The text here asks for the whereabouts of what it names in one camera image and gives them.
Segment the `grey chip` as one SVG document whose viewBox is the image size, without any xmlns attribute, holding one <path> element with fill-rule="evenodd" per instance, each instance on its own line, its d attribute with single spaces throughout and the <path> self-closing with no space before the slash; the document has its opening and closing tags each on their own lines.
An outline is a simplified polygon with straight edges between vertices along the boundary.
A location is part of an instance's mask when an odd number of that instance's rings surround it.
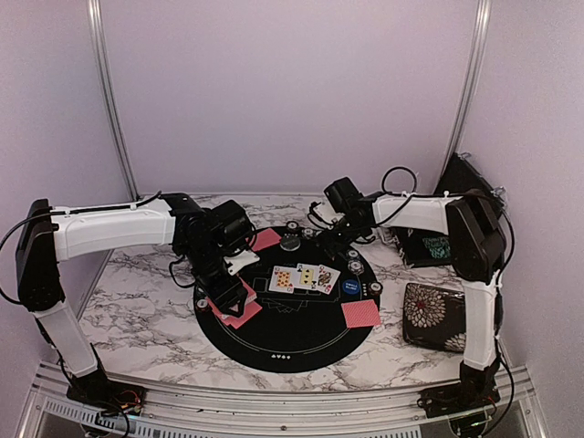
<svg viewBox="0 0 584 438">
<path fill-rule="evenodd" d="M 359 276 L 364 273 L 365 267 L 359 260 L 354 260 L 349 263 L 349 270 L 356 276 Z"/>
</svg>

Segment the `red card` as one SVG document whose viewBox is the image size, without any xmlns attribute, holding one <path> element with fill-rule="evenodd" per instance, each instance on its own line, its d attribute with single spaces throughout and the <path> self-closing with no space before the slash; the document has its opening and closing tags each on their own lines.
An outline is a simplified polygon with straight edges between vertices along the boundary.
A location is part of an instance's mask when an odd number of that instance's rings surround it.
<svg viewBox="0 0 584 438">
<path fill-rule="evenodd" d="M 373 299 L 342 303 L 341 309 L 348 329 L 375 327 L 381 323 L 379 308 Z"/>
<path fill-rule="evenodd" d="M 255 316 L 257 313 L 259 313 L 261 310 L 262 310 L 262 307 L 261 307 L 259 304 L 257 304 L 255 301 L 253 301 L 253 302 L 251 302 L 251 303 L 249 303 L 249 304 L 247 304 L 247 305 L 245 306 L 244 314 L 251 313 L 251 314 L 253 315 L 253 317 L 254 317 L 254 316 Z"/>
<path fill-rule="evenodd" d="M 220 321 L 227 327 L 233 329 L 241 328 L 253 315 L 251 313 L 244 314 L 241 317 L 221 315 Z"/>
<path fill-rule="evenodd" d="M 273 245 L 278 245 L 282 236 L 273 228 L 267 228 L 257 233 L 252 250 L 254 252 L 261 251 Z"/>
</svg>

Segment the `blue small blind button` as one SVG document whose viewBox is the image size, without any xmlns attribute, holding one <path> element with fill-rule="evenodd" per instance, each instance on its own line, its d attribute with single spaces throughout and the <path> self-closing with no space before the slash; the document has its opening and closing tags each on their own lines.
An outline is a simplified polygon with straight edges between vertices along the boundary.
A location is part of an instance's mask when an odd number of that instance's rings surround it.
<svg viewBox="0 0 584 438">
<path fill-rule="evenodd" d="M 342 291 L 350 300 L 361 299 L 361 285 L 356 280 L 346 280 L 342 284 Z"/>
</svg>

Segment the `black dealer button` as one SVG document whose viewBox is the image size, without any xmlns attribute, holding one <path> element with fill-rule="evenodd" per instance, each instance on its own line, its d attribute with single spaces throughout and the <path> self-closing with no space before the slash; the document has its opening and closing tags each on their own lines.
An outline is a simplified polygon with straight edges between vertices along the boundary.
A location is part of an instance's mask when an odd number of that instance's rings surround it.
<svg viewBox="0 0 584 438">
<path fill-rule="evenodd" d="M 284 251 L 293 252 L 300 248 L 301 240 L 297 235 L 285 235 L 281 238 L 279 246 Z"/>
</svg>

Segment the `red playing card deck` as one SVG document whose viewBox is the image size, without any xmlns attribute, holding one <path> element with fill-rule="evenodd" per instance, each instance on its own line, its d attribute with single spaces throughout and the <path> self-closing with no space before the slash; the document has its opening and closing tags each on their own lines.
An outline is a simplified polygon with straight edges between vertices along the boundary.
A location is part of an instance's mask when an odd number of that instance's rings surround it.
<svg viewBox="0 0 584 438">
<path fill-rule="evenodd" d="M 214 282 L 206 292 L 206 297 L 222 313 L 242 317 L 245 313 L 249 290 L 238 276 L 230 276 Z"/>
</svg>

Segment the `queen of hearts card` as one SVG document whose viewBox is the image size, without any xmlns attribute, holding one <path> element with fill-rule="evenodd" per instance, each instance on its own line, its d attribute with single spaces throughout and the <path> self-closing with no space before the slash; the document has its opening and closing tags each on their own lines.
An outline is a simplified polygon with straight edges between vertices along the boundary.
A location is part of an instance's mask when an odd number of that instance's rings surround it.
<svg viewBox="0 0 584 438">
<path fill-rule="evenodd" d="M 298 271 L 290 266 L 274 266 L 268 291 L 275 293 L 292 294 L 298 281 Z"/>
</svg>

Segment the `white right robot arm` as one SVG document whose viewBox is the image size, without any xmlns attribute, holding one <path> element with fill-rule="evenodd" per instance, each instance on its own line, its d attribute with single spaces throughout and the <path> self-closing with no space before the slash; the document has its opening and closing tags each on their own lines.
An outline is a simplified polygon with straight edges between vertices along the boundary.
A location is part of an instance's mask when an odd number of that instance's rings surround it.
<svg viewBox="0 0 584 438">
<path fill-rule="evenodd" d="M 447 237 L 450 264 L 461 280 L 465 299 L 466 342 L 460 373 L 469 374 L 453 387 L 452 400 L 470 409 L 487 394 L 479 374 L 496 369 L 499 324 L 497 296 L 505 267 L 506 237 L 493 199 L 479 190 L 442 195 L 416 192 L 360 192 L 348 177 L 330 184 L 322 202 L 308 214 L 319 221 L 330 245 L 350 245 L 378 228 L 411 228 Z"/>
</svg>

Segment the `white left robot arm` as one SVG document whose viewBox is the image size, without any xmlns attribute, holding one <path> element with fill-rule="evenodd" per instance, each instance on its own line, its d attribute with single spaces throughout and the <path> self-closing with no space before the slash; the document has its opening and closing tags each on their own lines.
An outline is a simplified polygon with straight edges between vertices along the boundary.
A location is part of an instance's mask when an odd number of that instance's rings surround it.
<svg viewBox="0 0 584 438">
<path fill-rule="evenodd" d="M 252 248 L 256 230 L 239 203 L 203 208 L 186 193 L 80 208 L 37 199 L 15 229 L 18 302 L 34 315 L 79 380 L 81 393 L 97 406 L 114 400 L 115 386 L 79 325 L 84 295 L 68 297 L 69 286 L 88 286 L 117 249 L 167 245 L 188 262 L 192 287 L 222 312 L 239 317 L 247 291 L 238 274 L 260 259 Z"/>
</svg>

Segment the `round black poker mat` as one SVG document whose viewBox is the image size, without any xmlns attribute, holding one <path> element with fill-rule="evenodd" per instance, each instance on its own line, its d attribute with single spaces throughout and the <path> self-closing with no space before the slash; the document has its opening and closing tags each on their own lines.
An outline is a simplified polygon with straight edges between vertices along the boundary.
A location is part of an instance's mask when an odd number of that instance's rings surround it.
<svg viewBox="0 0 584 438">
<path fill-rule="evenodd" d="M 262 310 L 241 328 L 225 326 L 211 311 L 196 315 L 202 333 L 224 355 L 246 367 L 276 373 L 300 373 L 327 367 L 347 357 L 369 336 L 371 329 L 347 328 L 342 303 L 373 299 L 368 285 L 376 282 L 370 264 L 363 274 L 349 270 L 349 249 L 331 260 L 317 243 L 305 236 L 298 250 L 287 252 L 273 245 L 259 252 L 258 263 L 241 270 L 243 280 L 256 292 Z M 297 289 L 292 294 L 268 291 L 274 266 L 296 267 L 299 263 L 337 269 L 339 278 L 326 295 L 317 290 Z M 361 285 L 361 299 L 343 293 L 346 280 Z"/>
</svg>

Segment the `black poker chip case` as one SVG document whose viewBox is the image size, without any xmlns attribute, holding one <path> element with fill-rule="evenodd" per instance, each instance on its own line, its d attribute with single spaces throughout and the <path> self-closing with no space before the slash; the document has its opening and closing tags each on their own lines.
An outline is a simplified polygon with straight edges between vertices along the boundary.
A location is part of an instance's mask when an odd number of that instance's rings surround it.
<svg viewBox="0 0 584 438">
<path fill-rule="evenodd" d="M 446 166 L 438 182 L 436 192 L 467 193 L 461 199 L 451 202 L 446 209 L 447 221 L 454 225 L 448 235 L 416 228 L 394 228 L 392 233 L 398 239 L 402 259 L 408 266 L 446 266 L 452 262 L 451 244 L 471 243 L 467 224 L 481 229 L 481 236 L 488 236 L 490 209 L 496 217 L 504 211 L 504 201 L 489 182 L 470 163 L 467 154 L 455 153 Z"/>
</svg>

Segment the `floral patterned pouch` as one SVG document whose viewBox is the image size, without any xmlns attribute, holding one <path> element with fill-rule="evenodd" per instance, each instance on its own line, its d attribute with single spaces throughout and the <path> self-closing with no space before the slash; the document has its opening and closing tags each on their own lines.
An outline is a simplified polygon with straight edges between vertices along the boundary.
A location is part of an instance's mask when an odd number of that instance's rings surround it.
<svg viewBox="0 0 584 438">
<path fill-rule="evenodd" d="M 403 298 L 402 337 L 405 342 L 424 349 L 463 353 L 464 293 L 408 283 Z"/>
</svg>

